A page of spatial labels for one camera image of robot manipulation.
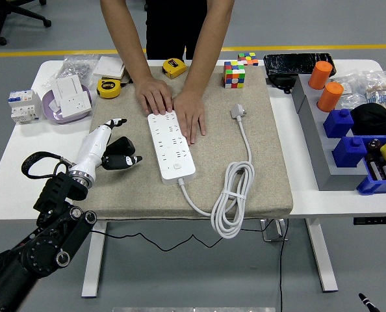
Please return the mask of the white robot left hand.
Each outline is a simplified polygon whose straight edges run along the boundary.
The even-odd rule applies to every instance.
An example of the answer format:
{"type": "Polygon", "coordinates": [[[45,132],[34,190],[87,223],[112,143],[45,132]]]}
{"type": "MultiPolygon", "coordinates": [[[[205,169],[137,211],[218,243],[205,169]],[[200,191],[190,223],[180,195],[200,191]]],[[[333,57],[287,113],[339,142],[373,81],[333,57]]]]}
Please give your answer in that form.
{"type": "Polygon", "coordinates": [[[99,166],[106,170],[123,170],[139,163],[142,157],[135,156],[135,147],[126,136],[110,143],[112,130],[126,122],[125,118],[114,118],[90,132],[83,140],[70,175],[95,180],[99,166]]]}

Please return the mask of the person's left hand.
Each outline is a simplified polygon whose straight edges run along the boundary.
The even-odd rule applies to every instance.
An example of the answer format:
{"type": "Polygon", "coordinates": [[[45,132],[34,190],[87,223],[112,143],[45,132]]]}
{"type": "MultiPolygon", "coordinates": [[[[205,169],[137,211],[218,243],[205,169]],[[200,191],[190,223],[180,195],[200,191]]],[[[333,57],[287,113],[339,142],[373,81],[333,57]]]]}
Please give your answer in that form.
{"type": "Polygon", "coordinates": [[[173,105],[182,135],[188,145],[195,144],[198,131],[202,136],[206,134],[203,95],[195,91],[182,90],[173,99],[173,105]]]}

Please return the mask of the person's right hand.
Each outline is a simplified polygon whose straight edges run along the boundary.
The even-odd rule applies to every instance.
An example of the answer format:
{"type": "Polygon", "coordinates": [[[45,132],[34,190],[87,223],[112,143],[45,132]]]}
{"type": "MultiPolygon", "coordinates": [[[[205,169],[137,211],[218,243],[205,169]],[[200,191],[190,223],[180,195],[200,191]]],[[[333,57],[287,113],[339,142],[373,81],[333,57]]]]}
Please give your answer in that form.
{"type": "Polygon", "coordinates": [[[172,112],[172,92],[164,81],[146,78],[135,84],[135,90],[145,115],[172,112]]]}

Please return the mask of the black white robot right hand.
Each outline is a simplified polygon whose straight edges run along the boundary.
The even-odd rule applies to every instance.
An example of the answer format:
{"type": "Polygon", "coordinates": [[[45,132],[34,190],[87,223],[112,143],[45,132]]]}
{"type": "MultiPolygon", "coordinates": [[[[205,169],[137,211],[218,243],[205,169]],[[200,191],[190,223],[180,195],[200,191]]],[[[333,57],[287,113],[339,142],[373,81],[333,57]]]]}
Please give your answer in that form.
{"type": "Polygon", "coordinates": [[[363,293],[359,293],[358,296],[370,312],[380,312],[380,310],[363,293]]]}

